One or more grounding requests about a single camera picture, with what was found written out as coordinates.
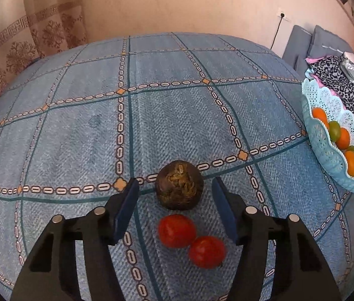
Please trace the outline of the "large orange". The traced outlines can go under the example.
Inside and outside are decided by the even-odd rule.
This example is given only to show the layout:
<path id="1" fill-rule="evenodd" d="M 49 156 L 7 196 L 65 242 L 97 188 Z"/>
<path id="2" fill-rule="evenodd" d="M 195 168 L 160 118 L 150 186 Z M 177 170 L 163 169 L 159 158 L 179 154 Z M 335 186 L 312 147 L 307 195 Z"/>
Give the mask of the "large orange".
<path id="1" fill-rule="evenodd" d="M 347 173 L 349 176 L 354 177 L 354 152 L 352 150 L 346 150 L 344 152 L 344 157 L 346 158 L 348 165 Z"/>

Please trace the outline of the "large green tomato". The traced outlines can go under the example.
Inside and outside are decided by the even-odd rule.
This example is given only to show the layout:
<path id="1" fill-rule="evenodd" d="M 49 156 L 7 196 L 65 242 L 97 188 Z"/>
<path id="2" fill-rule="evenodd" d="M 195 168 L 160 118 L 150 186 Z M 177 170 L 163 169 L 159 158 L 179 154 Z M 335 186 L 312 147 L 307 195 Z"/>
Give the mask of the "large green tomato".
<path id="1" fill-rule="evenodd" d="M 346 152 L 351 152 L 354 154 L 354 146 L 353 145 L 350 145 L 347 149 L 346 149 Z"/>

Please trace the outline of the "light blue lattice basket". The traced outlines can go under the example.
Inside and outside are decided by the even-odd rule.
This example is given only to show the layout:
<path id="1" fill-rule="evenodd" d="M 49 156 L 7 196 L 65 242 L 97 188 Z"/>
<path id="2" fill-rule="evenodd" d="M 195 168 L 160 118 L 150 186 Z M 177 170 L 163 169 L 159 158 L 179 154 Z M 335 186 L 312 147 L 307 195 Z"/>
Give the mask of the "light blue lattice basket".
<path id="1" fill-rule="evenodd" d="M 301 104 L 310 144 L 321 167 L 354 193 L 354 114 L 315 79 L 303 80 Z"/>

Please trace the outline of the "orange tangerine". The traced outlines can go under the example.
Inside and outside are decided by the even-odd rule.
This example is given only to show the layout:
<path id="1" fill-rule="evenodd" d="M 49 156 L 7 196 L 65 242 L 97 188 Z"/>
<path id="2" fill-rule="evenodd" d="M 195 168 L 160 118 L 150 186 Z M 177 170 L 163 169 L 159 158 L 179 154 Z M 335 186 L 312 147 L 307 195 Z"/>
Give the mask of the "orange tangerine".
<path id="1" fill-rule="evenodd" d="M 329 130 L 329 121 L 327 120 L 327 115 L 324 110 L 320 107 L 315 107 L 312 109 L 313 118 L 319 119 L 327 130 Z"/>
<path id="2" fill-rule="evenodd" d="M 336 146 L 340 150 L 345 150 L 350 145 L 350 134 L 345 128 L 340 128 L 340 136 L 338 140 L 335 142 Z"/>

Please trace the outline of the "dark brown round fruit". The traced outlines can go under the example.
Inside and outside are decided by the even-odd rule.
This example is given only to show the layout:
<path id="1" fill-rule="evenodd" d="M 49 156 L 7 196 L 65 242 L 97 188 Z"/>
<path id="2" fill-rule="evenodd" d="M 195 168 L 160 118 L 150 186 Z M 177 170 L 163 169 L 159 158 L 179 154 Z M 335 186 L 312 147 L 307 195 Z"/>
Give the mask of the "dark brown round fruit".
<path id="1" fill-rule="evenodd" d="M 161 206 L 173 211 L 188 211 L 200 202 L 204 178 L 190 162 L 174 160 L 158 173 L 155 191 Z"/>

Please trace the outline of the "red tomato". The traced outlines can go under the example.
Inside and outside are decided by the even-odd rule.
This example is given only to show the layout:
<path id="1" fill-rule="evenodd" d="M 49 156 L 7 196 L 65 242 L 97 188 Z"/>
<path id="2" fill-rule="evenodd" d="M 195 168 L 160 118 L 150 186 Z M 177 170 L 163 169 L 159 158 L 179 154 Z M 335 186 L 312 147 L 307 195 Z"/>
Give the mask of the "red tomato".
<path id="1" fill-rule="evenodd" d="M 179 249 L 190 246 L 197 237 L 197 230 L 187 216 L 173 214 L 159 221 L 158 235 L 164 246 Z"/>
<path id="2" fill-rule="evenodd" d="M 227 254 L 225 244 L 213 236 L 196 238 L 189 248 L 189 259 L 197 267 L 213 269 L 220 266 Z"/>

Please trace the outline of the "pink clothes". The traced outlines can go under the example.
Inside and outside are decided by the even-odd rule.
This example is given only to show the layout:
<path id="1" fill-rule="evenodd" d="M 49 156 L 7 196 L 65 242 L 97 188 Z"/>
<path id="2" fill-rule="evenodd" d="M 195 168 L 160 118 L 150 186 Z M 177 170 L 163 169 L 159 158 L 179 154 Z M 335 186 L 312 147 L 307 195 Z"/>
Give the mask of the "pink clothes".
<path id="1" fill-rule="evenodd" d="M 354 54 L 344 52 L 320 58 L 306 58 L 306 78 L 314 79 L 318 85 L 328 88 L 332 95 L 340 98 L 343 108 L 354 116 Z"/>

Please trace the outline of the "leopard print garment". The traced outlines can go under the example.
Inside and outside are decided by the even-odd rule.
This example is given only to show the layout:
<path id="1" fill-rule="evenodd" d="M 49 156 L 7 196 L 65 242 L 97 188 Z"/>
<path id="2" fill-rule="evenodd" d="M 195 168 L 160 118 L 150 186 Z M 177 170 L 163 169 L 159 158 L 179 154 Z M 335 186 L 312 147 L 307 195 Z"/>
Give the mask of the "leopard print garment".
<path id="1" fill-rule="evenodd" d="M 344 61 L 343 55 L 326 56 L 309 63 L 309 66 L 320 82 L 333 90 L 341 99 L 343 106 L 354 115 L 354 84 L 341 69 Z"/>

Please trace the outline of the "blue grey sofa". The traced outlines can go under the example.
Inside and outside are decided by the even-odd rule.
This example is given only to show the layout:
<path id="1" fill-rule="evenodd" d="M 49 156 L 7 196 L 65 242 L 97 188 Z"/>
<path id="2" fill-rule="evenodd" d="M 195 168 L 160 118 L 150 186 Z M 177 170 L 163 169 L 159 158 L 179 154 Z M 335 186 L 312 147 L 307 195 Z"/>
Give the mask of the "blue grey sofa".
<path id="1" fill-rule="evenodd" d="M 312 33 L 295 25 L 289 37 L 282 59 L 299 75 L 301 80 L 308 69 L 307 58 L 317 59 L 326 56 L 340 56 L 353 53 L 351 46 L 338 35 L 316 25 Z"/>

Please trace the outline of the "blue patterned bed cover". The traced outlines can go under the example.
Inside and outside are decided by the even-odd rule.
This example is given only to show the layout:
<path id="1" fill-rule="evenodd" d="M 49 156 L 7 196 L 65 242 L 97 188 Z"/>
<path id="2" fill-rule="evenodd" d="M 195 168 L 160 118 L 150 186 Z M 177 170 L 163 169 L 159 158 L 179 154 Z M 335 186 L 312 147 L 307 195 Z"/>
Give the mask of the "blue patterned bed cover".
<path id="1" fill-rule="evenodd" d="M 162 246 L 158 172 L 198 166 L 204 194 L 189 217 L 223 239 L 227 257 L 196 268 Z M 226 35 L 110 39 L 39 58 L 0 95 L 0 294 L 9 299 L 32 247 L 56 214 L 84 215 L 135 177 L 141 195 L 110 248 L 127 300 L 226 297 L 240 248 L 211 196 L 229 191 L 266 215 L 296 213 L 343 294 L 354 289 L 354 194 L 319 165 L 308 141 L 299 75 L 264 46 Z"/>

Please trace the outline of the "beige patterned curtain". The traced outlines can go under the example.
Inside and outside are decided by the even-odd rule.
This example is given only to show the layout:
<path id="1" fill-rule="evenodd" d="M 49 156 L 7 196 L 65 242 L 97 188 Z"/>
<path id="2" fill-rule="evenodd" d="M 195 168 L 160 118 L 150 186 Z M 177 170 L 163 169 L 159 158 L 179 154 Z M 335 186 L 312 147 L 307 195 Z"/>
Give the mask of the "beige patterned curtain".
<path id="1" fill-rule="evenodd" d="M 0 0 L 0 95 L 34 61 L 86 42 L 82 0 Z"/>

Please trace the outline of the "white wall socket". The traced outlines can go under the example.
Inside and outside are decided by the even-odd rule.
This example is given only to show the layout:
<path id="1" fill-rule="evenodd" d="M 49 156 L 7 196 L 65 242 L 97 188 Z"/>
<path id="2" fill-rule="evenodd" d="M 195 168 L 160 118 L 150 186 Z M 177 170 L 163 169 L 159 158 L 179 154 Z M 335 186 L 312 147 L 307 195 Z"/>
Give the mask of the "white wall socket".
<path id="1" fill-rule="evenodd" d="M 287 13 L 282 8 L 278 9 L 277 16 L 288 23 L 291 22 L 291 19 L 287 16 Z"/>

